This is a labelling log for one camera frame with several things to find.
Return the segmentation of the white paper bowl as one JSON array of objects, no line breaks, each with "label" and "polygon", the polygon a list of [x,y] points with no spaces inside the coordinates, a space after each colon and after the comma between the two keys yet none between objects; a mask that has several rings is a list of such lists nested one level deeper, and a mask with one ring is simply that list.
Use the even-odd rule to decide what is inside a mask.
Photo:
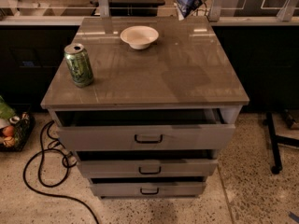
[{"label": "white paper bowl", "polygon": [[159,33],[148,26],[131,26],[121,32],[121,40],[132,49],[146,49],[159,37]]}]

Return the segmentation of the green bag in basket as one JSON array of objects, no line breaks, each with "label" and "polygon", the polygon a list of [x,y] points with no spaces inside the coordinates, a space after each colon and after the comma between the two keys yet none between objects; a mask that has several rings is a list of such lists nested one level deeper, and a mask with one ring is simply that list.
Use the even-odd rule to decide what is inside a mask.
[{"label": "green bag in basket", "polygon": [[0,95],[0,119],[10,119],[15,114],[15,110],[11,108]]}]

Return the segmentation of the grey drawer cabinet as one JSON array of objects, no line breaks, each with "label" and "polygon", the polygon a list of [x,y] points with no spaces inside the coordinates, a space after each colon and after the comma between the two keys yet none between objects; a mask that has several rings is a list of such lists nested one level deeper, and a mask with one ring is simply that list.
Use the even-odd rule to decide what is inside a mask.
[{"label": "grey drawer cabinet", "polygon": [[[121,40],[131,26],[158,39],[146,49]],[[58,129],[78,126],[234,124],[249,98],[207,19],[88,18],[75,37],[88,51],[94,80],[77,87],[65,65],[42,106]]]}]

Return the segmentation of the top grey drawer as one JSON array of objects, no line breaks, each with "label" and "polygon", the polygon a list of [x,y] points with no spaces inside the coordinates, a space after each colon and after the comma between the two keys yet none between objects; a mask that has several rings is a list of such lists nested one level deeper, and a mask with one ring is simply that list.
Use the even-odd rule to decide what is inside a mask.
[{"label": "top grey drawer", "polygon": [[60,127],[61,142],[71,150],[222,149],[234,124]]}]

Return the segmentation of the grey drawer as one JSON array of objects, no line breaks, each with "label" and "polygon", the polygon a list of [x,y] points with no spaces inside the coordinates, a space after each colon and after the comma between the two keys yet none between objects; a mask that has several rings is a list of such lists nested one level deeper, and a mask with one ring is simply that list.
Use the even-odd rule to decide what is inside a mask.
[{"label": "grey drawer", "polygon": [[212,175],[218,161],[205,150],[78,151],[78,168],[89,178]]},{"label": "grey drawer", "polygon": [[91,190],[100,198],[160,198],[198,196],[206,187],[201,176],[93,178]]},{"label": "grey drawer", "polygon": [[60,127],[61,142],[71,150],[222,149],[234,124]]}]

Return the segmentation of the middle grey drawer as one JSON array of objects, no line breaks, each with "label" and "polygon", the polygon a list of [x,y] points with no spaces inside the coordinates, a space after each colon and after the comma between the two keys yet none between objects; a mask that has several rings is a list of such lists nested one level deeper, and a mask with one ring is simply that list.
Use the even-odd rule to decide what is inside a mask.
[{"label": "middle grey drawer", "polygon": [[78,168],[89,178],[212,175],[218,161],[205,150],[78,151]]}]

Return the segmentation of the bottom grey drawer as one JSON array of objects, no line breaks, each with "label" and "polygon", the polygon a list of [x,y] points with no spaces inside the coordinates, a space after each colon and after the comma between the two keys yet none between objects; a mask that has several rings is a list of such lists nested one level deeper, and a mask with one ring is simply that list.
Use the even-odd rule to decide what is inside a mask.
[{"label": "bottom grey drawer", "polygon": [[206,187],[201,176],[93,178],[91,190],[100,198],[160,198],[198,196]]}]

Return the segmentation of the green drink can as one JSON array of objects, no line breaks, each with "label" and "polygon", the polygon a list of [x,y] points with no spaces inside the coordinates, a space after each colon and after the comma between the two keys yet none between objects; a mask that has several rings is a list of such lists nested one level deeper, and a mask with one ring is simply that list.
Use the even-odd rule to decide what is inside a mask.
[{"label": "green drink can", "polygon": [[64,57],[76,86],[82,88],[93,83],[93,70],[89,55],[82,44],[72,43],[66,46]]}]

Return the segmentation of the dark table behind glass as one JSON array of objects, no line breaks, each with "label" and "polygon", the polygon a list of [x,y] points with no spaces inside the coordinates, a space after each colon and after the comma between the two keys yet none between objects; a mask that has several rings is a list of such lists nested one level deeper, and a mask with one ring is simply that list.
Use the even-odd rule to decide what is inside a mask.
[{"label": "dark table behind glass", "polygon": [[164,6],[164,0],[108,0],[111,16],[141,16],[157,15],[158,7]]}]

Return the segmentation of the black stand leg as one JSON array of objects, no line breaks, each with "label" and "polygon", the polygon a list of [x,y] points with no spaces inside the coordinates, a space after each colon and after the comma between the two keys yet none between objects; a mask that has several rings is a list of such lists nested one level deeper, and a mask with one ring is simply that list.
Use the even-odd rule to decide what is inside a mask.
[{"label": "black stand leg", "polygon": [[296,138],[290,138],[287,136],[281,136],[276,134],[273,115],[270,112],[266,113],[263,125],[266,125],[269,132],[270,144],[272,147],[274,165],[271,167],[271,172],[274,175],[278,175],[282,171],[282,162],[279,152],[279,144],[287,145],[290,147],[299,147],[299,140]]}]

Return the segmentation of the orange fruit in basket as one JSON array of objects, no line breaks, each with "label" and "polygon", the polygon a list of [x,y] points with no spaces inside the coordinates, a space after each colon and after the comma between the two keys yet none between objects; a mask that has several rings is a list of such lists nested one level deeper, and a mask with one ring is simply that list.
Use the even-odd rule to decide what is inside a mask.
[{"label": "orange fruit in basket", "polygon": [[12,136],[14,134],[14,127],[9,125],[3,129],[2,133],[5,137]]}]

